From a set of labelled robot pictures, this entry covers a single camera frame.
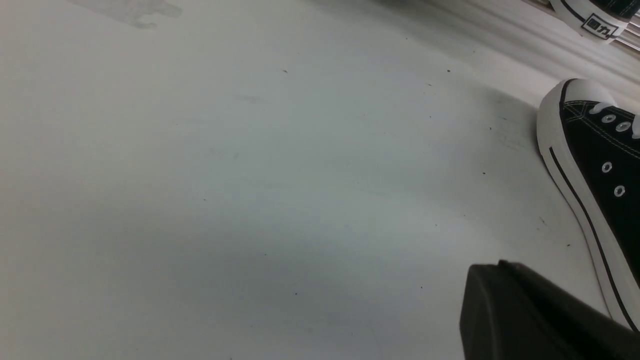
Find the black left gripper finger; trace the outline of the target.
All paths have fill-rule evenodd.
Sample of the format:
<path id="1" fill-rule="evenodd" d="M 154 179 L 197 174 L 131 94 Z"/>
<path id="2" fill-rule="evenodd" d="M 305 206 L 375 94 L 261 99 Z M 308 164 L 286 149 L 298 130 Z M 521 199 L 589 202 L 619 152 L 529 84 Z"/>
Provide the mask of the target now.
<path id="1" fill-rule="evenodd" d="M 518 262 L 473 264 L 459 322 L 467 360 L 637 360 L 637 332 Z"/>

